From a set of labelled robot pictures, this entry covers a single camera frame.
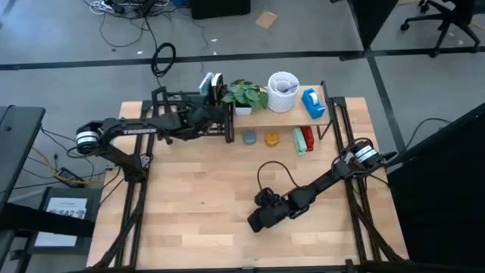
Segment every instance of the chair wheel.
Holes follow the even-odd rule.
[[[430,10],[430,6],[428,4],[426,5],[422,5],[420,8],[419,8],[419,11],[422,13],[422,14],[425,14],[427,13],[427,11]]]
[[[404,23],[401,25],[401,31],[406,31],[409,29],[409,24],[408,23]]]
[[[435,58],[436,56],[438,56],[440,54],[440,50],[438,49],[434,49],[432,52],[430,52],[428,55],[431,57],[431,58]]]

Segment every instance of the gray floor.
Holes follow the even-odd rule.
[[[0,11],[8,4],[0,0]],[[202,55],[289,52],[308,50],[361,49],[349,6],[345,1],[331,5],[324,0],[253,0],[253,12],[242,17],[225,17],[196,21],[205,27],[209,47]],[[269,29],[255,25],[262,11],[279,15]],[[375,39],[373,49],[415,49],[432,47],[439,35],[436,22],[413,23],[406,33],[399,25],[406,17],[417,15],[415,5],[399,6]],[[475,21],[485,24],[485,18]],[[81,1],[17,0],[11,12],[2,18],[0,29],[0,64],[54,61],[92,61],[124,58],[150,58],[154,44],[145,33],[135,45],[111,50],[99,34],[102,16],[94,15]],[[150,19],[158,42],[172,42],[177,55],[199,55],[205,45],[201,28],[189,17],[174,12],[172,21],[160,17]],[[106,17],[103,30],[113,43],[135,39],[139,30],[127,20]],[[485,31],[475,29],[485,40]],[[451,29],[444,46],[457,46],[471,40],[461,31]],[[425,118],[454,120],[485,101],[481,75],[485,64],[483,53],[441,55],[431,59],[425,55],[379,57],[377,63],[396,120],[405,142],[415,126]],[[303,84],[327,81],[331,96],[365,97],[380,149],[396,150],[386,115],[366,60],[341,62],[338,58],[294,58],[257,61],[216,61],[205,63],[205,71],[222,72],[226,81],[246,78],[264,84],[275,71],[290,71]],[[201,65],[175,64],[162,80],[169,90],[196,90],[202,79]],[[157,83],[148,65],[125,67],[85,67],[42,69],[30,71],[0,71],[0,100],[2,105],[36,105],[45,107],[43,121],[46,129],[72,137],[83,123],[93,119],[117,117],[121,102],[148,99]],[[439,122],[425,124],[412,145],[439,130]],[[72,143],[61,140],[66,146]],[[49,156],[60,155],[60,164],[77,174],[88,174],[84,161],[68,159],[59,146],[42,134],[35,147]],[[96,172],[102,171],[106,161],[93,159]],[[27,161],[25,168],[49,175],[45,167]],[[37,184],[45,180],[22,173],[18,186]],[[40,188],[18,190],[18,199]],[[37,206],[39,196],[18,200]],[[20,246],[20,240],[14,245]],[[33,257],[29,272],[63,272],[83,268],[85,256]],[[11,272],[15,262],[7,262],[2,272]]]

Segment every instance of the wooden shelf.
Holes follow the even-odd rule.
[[[293,109],[285,113],[265,109],[253,111],[250,115],[234,115],[234,128],[327,125],[329,121],[326,109],[321,118],[312,119],[302,102],[303,91],[310,88],[315,90],[320,103],[325,105],[322,86],[300,86]]]

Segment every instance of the label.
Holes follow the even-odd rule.
[[[98,141],[98,138],[97,137],[93,137],[93,136],[85,136],[83,138],[80,138],[77,140],[77,144],[81,144],[81,143],[84,143],[84,142],[96,142]]]
[[[357,158],[357,160],[362,163],[364,162],[367,158],[370,158],[371,156],[377,154],[376,150],[372,149],[370,152],[366,153],[365,155],[363,155],[362,157],[360,158]]]
[[[142,133],[155,133],[157,129],[138,129],[138,130],[123,130],[123,133],[128,134],[142,134]]]
[[[359,151],[358,151],[358,152],[355,154],[355,156],[359,158],[359,157],[361,157],[362,155],[364,155],[366,152],[369,152],[371,149],[372,149],[372,148],[371,148],[371,146],[370,146],[370,145],[367,145],[366,147],[364,147],[364,148],[362,148],[361,150],[359,150]]]

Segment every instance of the paper sheet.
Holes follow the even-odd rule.
[[[86,198],[51,198],[47,212],[84,219]],[[76,236],[39,232],[34,246],[76,246]]]

